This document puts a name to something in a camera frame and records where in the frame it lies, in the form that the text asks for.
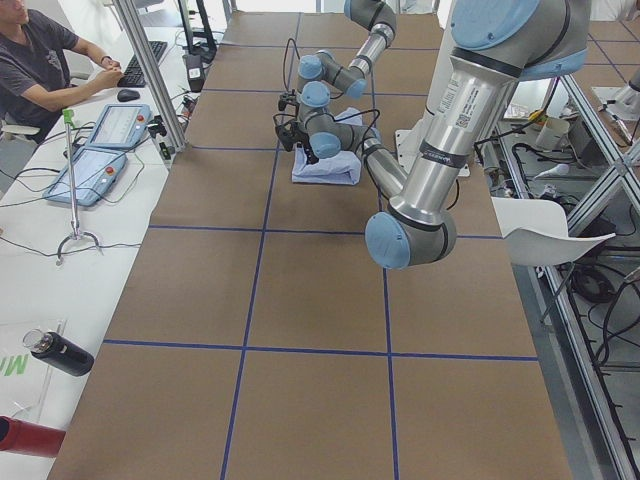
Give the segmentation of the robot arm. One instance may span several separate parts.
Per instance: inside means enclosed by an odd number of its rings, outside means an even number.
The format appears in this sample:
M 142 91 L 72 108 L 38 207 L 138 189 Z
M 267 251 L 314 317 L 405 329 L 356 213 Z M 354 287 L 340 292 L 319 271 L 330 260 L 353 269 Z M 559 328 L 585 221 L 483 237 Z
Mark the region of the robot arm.
M 297 70 L 299 93 L 308 84 L 320 82 L 340 94 L 359 99 L 367 88 L 375 63 L 397 36 L 396 14 L 385 1 L 345 1 L 344 15 L 366 29 L 367 38 L 347 64 L 327 49 L 302 56 Z
M 445 202 L 481 132 L 492 124 L 500 92 L 520 81 L 579 70 L 587 55 L 591 5 L 587 1 L 459 1 L 447 33 L 452 68 L 439 105 L 409 170 L 376 133 L 334 119 L 330 89 L 359 97 L 367 75 L 396 36 L 396 16 L 382 1 L 348 1 L 345 15 L 368 30 L 348 66 L 327 52 L 302 58 L 296 129 L 320 159 L 354 153 L 387 198 L 372 216 L 365 241 L 387 269 L 439 261 L 453 249 L 456 228 Z

